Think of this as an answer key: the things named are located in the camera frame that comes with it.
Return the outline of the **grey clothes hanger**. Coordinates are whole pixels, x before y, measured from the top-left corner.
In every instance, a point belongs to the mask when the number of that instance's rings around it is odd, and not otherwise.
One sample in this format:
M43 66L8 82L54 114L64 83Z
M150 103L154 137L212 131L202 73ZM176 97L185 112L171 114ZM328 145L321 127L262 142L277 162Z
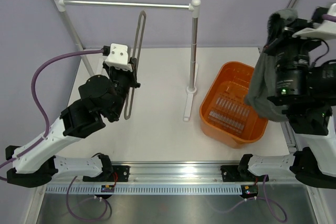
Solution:
M133 51L132 51L132 57L131 57L131 62L134 63L134 73L135 74L137 74L139 61L140 61L143 35L144 35L144 30L145 30L145 23L146 23L146 12L142 10L139 13L138 24L137 24L137 29L135 33L135 39L134 39L134 45L133 45ZM128 120L131 117L134 93L135 93L135 88L131 87L129 94L127 95L126 100L125 100L125 106L124 106L124 119L125 120Z

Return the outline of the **grey shorts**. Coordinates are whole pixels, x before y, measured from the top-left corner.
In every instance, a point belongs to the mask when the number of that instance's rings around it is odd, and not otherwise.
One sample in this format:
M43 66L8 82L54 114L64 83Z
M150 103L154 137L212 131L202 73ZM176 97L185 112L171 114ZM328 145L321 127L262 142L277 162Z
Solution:
M298 13L293 8L285 8L270 15L267 23L268 46L282 32L286 24L298 18ZM286 115L282 114L284 106L275 106L267 98L275 95L275 62L274 56L270 56L264 51L260 53L255 65L254 72L249 84L248 93L244 97L244 103L251 106L261 118L266 118L273 122L287 121Z

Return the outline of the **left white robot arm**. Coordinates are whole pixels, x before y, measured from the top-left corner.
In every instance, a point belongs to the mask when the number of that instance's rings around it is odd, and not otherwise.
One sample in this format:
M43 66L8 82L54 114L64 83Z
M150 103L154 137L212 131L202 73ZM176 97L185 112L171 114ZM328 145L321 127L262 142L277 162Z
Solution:
M137 81L138 60L130 58L128 70L117 67L107 58L103 62L107 75L90 77L78 90L80 98L65 108L47 132L25 146L10 145L6 159L13 167L6 173L9 184L33 188L56 178L83 177L85 182L105 182L115 178L108 155L91 158L61 157L58 152L105 127L104 119L113 123L131 116Z

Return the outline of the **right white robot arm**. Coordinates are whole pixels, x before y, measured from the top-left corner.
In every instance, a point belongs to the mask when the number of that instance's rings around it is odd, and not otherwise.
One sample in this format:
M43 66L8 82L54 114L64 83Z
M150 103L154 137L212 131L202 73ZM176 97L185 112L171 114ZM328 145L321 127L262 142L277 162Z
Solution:
M244 155L238 165L241 179L292 176L311 187L335 188L335 61L316 66L309 57L334 36L334 29L323 31L304 19L275 15L269 20L263 52L274 61L275 89L267 99L281 107L293 131L308 145L285 156Z

